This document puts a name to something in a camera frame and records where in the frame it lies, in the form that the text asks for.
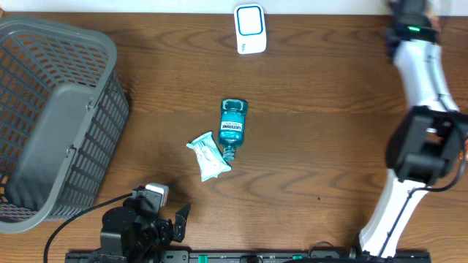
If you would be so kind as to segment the teal mouthwash bottle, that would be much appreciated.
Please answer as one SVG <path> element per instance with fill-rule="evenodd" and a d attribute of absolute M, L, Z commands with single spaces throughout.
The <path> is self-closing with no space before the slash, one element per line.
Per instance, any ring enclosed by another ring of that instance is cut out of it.
<path fill-rule="evenodd" d="M 225 161 L 233 161 L 236 150 L 244 143 L 247 111 L 247 101 L 242 99 L 224 99 L 221 103 L 218 141 Z"/>

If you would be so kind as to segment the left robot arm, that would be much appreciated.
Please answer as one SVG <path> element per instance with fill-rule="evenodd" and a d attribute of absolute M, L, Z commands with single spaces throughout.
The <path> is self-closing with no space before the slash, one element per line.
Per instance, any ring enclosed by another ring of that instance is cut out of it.
<path fill-rule="evenodd" d="M 149 183 L 134 189 L 122 206 L 107 211 L 102 217 L 101 247 L 94 261 L 160 262 L 157 247 L 182 242 L 191 205 L 183 206 L 174 221 L 160 218 L 168 193 L 167 186 Z"/>

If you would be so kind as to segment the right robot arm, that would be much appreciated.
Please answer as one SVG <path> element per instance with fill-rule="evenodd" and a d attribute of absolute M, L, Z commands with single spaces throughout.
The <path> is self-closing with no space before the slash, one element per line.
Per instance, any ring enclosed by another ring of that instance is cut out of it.
<path fill-rule="evenodd" d="M 385 187 L 358 235 L 356 257 L 368 262 L 400 261 L 399 238 L 420 201 L 454 187 L 467 165 L 467 115 L 448 89 L 431 2 L 398 0 L 389 7 L 388 54 L 409 112 L 388 142 Z"/>

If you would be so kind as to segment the grey plastic shopping basket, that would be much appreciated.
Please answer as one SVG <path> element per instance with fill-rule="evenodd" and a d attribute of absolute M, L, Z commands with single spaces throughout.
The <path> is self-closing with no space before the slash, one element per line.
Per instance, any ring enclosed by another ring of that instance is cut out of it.
<path fill-rule="evenodd" d="M 117 49 L 98 31 L 1 21 L 1 232 L 91 207 L 129 114 Z"/>

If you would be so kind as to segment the light blue wet wipes pack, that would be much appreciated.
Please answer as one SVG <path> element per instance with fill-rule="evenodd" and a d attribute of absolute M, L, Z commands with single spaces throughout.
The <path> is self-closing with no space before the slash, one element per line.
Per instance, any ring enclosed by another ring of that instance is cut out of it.
<path fill-rule="evenodd" d="M 218 178 L 221 173 L 232 170 L 232 167 L 223 159 L 211 131 L 200 135 L 186 146 L 195 152 L 202 182 Z"/>

